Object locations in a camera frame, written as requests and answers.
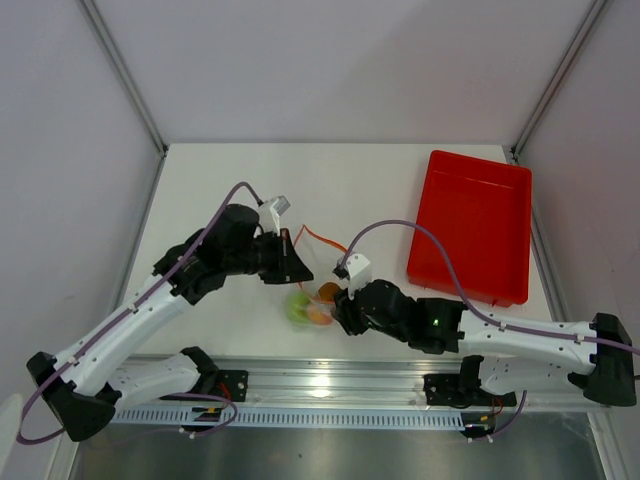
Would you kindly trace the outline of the clear zip top bag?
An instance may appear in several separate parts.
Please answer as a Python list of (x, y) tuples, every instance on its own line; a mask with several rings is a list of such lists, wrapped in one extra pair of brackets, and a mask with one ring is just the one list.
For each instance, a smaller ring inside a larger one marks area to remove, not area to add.
[[(306, 224), (301, 225), (293, 238), (293, 246), (305, 265), (313, 272), (314, 279), (308, 282), (297, 283), (288, 295), (294, 291), (305, 293), (311, 300), (311, 304), (323, 308), (333, 318), (332, 310), (334, 302), (330, 304), (321, 302), (318, 299), (317, 292), (326, 282), (337, 283), (341, 288), (346, 286), (345, 282), (333, 273), (333, 269), (346, 253), (347, 248), (335, 240), (319, 235)], [(288, 322), (294, 329), (305, 331), (329, 327), (334, 323), (334, 318), (333, 322), (328, 326), (316, 326), (311, 323), (309, 325), (297, 326), (293, 325), (289, 320)]]

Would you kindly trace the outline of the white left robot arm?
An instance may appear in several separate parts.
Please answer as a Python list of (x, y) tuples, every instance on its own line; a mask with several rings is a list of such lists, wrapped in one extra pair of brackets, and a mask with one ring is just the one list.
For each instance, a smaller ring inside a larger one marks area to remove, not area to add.
[(160, 328), (221, 289), (230, 276), (256, 275), (266, 285), (312, 280), (288, 229), (280, 225), (288, 207), (283, 196), (256, 209), (222, 207), (212, 224), (171, 247), (129, 301), (89, 334), (57, 354), (38, 352), (28, 360), (39, 395), (63, 433), (82, 442), (133, 406), (185, 395), (204, 400), (216, 392), (219, 369), (199, 347), (142, 367), (123, 363)]

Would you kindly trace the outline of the brown kiwi fruit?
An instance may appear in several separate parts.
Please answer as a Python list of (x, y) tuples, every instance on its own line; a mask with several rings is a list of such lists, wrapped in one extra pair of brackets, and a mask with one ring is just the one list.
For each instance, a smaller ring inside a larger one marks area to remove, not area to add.
[(342, 290), (341, 286), (334, 282), (324, 283), (317, 292), (318, 299), (323, 303), (333, 303), (334, 297)]

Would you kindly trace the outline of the peach fruit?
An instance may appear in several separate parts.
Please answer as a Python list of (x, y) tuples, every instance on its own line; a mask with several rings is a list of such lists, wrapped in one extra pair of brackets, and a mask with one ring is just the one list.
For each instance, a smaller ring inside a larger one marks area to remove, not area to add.
[(328, 326), (333, 322), (331, 315), (315, 304), (306, 307), (306, 316), (308, 321), (316, 326)]

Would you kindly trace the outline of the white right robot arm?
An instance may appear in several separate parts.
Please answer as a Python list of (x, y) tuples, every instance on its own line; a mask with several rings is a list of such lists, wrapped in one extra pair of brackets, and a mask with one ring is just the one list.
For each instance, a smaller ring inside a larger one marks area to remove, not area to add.
[(458, 395), (479, 403), (489, 395), (567, 389), (606, 406), (637, 403), (637, 350), (618, 317), (587, 322), (541, 322), (485, 313), (462, 301), (414, 299), (375, 280), (338, 291), (334, 319), (349, 336), (368, 330), (429, 355), (462, 357)]

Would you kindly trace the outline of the green apple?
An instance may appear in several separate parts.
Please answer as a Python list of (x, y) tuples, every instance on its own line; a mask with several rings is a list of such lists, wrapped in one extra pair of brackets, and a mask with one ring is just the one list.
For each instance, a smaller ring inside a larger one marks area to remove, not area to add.
[(309, 297), (301, 292), (294, 291), (290, 293), (285, 300), (284, 311), (286, 318), (297, 326), (309, 325), (310, 320), (307, 308), (311, 304)]

